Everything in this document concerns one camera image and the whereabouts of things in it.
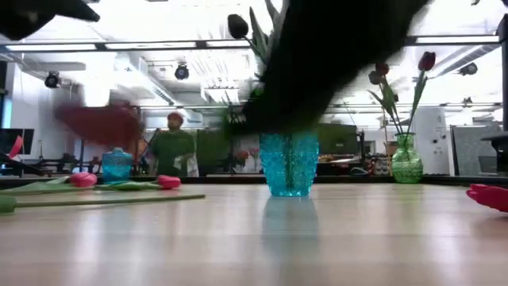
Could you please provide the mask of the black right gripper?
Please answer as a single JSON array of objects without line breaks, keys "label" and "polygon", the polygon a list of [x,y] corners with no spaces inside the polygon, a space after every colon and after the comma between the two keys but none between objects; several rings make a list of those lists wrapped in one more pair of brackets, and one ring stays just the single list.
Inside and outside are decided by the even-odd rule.
[{"label": "black right gripper", "polygon": [[426,0],[295,0],[261,76],[262,93],[245,103],[242,133],[309,129],[335,94],[370,64],[406,42]]}]

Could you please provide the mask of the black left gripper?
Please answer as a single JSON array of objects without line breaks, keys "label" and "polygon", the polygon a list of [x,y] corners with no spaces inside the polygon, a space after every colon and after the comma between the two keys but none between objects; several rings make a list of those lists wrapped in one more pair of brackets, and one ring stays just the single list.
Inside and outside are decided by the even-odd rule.
[{"label": "black left gripper", "polygon": [[[84,21],[100,20],[92,8],[82,0],[59,0],[55,14]],[[55,14],[20,10],[14,1],[1,0],[1,35],[9,40],[23,40],[48,24]]]}]

